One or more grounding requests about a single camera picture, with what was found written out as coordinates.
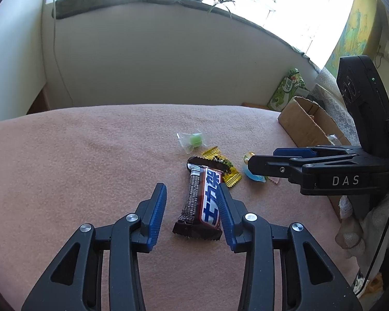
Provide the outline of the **green candy clear wrapper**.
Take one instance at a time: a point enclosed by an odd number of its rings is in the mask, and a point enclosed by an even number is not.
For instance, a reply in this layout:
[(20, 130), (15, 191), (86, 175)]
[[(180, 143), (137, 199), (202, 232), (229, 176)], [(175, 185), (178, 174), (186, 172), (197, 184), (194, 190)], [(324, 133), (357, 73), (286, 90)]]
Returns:
[(196, 148), (206, 145), (204, 134), (199, 130), (193, 133), (179, 132), (176, 136), (181, 148), (183, 148), (187, 154), (191, 153)]

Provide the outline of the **pink table cloth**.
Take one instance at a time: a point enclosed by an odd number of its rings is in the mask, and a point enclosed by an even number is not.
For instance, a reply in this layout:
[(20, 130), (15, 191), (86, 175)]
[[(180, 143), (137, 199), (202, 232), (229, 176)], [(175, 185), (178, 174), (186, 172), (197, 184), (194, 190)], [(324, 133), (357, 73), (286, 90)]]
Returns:
[(245, 257), (173, 233), (190, 175), (178, 133), (200, 131), (236, 168), (294, 142), (277, 113), (195, 105), (69, 108), (0, 122), (0, 292), (19, 310), (83, 223), (116, 222), (167, 187), (157, 245), (139, 256), (148, 310), (236, 310)]

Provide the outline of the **yellow candy packet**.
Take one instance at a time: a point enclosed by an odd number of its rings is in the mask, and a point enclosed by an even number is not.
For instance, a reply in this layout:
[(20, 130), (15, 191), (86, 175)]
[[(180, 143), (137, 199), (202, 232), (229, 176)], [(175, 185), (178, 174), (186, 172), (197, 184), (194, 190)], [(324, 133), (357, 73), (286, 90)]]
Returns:
[(233, 163), (222, 155), (218, 146), (212, 147), (202, 153), (203, 158), (218, 163), (222, 167), (223, 182), (228, 188), (234, 187), (242, 180), (241, 173), (235, 168)]

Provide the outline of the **Snickers bar Chinese label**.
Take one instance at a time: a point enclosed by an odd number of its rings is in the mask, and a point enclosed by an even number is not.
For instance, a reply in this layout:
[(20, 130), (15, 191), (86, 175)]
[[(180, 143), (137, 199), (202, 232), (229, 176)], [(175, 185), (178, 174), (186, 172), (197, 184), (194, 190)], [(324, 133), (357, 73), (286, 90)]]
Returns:
[(223, 181), (220, 164), (202, 157), (187, 160), (190, 186), (187, 201), (173, 226), (173, 233), (193, 239), (218, 241), (221, 238), (220, 211), (216, 202)]

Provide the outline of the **green snack bag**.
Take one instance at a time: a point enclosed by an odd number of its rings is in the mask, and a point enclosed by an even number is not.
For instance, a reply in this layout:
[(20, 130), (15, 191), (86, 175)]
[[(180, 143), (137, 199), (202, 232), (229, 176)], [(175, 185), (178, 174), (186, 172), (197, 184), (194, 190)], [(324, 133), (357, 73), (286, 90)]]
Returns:
[(282, 79), (273, 93), (267, 107), (270, 110), (281, 112), (295, 96), (297, 90), (306, 90), (305, 82), (298, 69), (291, 69)]

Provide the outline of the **pink white candy packet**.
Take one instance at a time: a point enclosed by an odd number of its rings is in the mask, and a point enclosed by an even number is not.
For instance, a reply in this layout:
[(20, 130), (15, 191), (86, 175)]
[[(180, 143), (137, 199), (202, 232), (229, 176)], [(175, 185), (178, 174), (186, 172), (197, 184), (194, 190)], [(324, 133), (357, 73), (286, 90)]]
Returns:
[(266, 176), (266, 179), (273, 182), (274, 184), (278, 184), (280, 182), (280, 178), (278, 177)]

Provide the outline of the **yellow green wall painting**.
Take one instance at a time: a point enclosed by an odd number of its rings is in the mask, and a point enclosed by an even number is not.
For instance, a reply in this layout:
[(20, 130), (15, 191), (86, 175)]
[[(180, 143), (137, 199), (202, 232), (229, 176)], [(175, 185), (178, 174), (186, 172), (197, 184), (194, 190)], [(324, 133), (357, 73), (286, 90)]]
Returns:
[(325, 68), (334, 77), (338, 74), (340, 57), (365, 53), (376, 13), (377, 0), (353, 0), (342, 35), (325, 64)]

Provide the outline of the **cardboard box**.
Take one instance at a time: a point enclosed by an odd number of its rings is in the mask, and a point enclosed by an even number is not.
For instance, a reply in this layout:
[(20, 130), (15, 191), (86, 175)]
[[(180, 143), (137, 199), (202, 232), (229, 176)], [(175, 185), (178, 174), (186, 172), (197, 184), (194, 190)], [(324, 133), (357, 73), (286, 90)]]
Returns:
[(297, 147), (351, 145), (335, 120), (312, 100), (294, 96), (277, 120)]

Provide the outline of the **blue yellow jelly packet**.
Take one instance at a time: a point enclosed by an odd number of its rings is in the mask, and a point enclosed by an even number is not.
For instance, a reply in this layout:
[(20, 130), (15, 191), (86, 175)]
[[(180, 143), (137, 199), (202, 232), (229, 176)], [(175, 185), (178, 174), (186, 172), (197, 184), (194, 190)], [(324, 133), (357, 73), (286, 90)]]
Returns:
[(250, 158), (252, 156), (254, 156), (255, 153), (253, 152), (247, 152), (244, 156), (243, 156), (243, 161), (244, 161), (244, 165), (243, 165), (243, 169), (244, 169), (244, 173), (245, 175), (250, 179), (250, 180), (253, 180), (255, 182), (262, 182), (262, 183), (265, 183), (266, 182), (266, 177), (263, 176), (263, 175), (256, 175), (256, 174), (253, 174), (250, 170), (249, 170), (249, 161), (250, 161)]

